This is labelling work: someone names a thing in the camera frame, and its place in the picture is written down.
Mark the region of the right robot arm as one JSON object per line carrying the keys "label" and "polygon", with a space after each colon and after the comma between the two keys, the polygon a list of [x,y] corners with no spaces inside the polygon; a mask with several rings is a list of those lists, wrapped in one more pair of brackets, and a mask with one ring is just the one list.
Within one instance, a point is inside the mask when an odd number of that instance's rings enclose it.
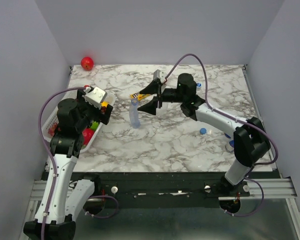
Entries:
{"label": "right robot arm", "polygon": [[211,125],[233,139],[235,160],[219,184],[220,191],[226,196],[237,192],[244,177],[271,147],[258,118],[244,119],[210,108],[207,101],[197,95],[197,84],[189,73],[178,76],[176,88],[167,88],[163,77],[155,74],[140,94],[153,95],[150,102],[138,108],[141,112],[156,115],[163,103],[179,103],[186,117]]}

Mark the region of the blue tinted plastic bottle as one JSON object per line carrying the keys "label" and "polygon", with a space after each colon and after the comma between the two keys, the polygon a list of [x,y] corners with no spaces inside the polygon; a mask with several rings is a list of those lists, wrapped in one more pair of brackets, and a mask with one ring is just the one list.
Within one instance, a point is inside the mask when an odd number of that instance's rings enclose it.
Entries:
{"label": "blue tinted plastic bottle", "polygon": [[129,106],[129,120],[131,126],[134,129],[138,129],[141,126],[138,112],[139,101],[137,98],[132,98]]}

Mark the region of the plain blue bottle cap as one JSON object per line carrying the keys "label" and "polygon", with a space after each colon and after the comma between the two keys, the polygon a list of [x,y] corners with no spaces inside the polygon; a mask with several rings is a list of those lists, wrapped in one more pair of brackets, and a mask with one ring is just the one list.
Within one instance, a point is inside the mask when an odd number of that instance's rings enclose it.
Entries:
{"label": "plain blue bottle cap", "polygon": [[201,129],[200,129],[200,133],[201,133],[202,135],[205,135],[205,134],[207,133],[206,128],[201,128]]}

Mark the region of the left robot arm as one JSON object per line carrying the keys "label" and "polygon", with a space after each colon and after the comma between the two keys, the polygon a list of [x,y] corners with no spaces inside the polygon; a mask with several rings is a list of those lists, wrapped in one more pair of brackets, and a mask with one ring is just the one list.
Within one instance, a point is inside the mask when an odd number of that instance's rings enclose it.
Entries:
{"label": "left robot arm", "polygon": [[23,233],[31,240],[72,240],[76,219],[91,197],[97,197],[101,185],[97,177],[80,179],[68,193],[73,170],[84,145],[83,131],[93,122],[107,125],[113,106],[102,103],[107,92],[99,87],[76,87],[76,98],[64,98],[56,107],[57,126],[49,143],[44,143],[50,167],[41,204]]}

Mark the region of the small clear plastic bottle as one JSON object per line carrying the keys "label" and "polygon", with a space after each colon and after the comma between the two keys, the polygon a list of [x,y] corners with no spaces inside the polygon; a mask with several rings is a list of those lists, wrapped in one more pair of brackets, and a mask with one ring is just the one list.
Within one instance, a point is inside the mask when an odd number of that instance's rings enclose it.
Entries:
{"label": "small clear plastic bottle", "polygon": [[201,84],[200,82],[198,82],[198,83],[196,84],[196,90],[197,90],[197,91],[201,91],[201,90],[202,90],[202,84]]}

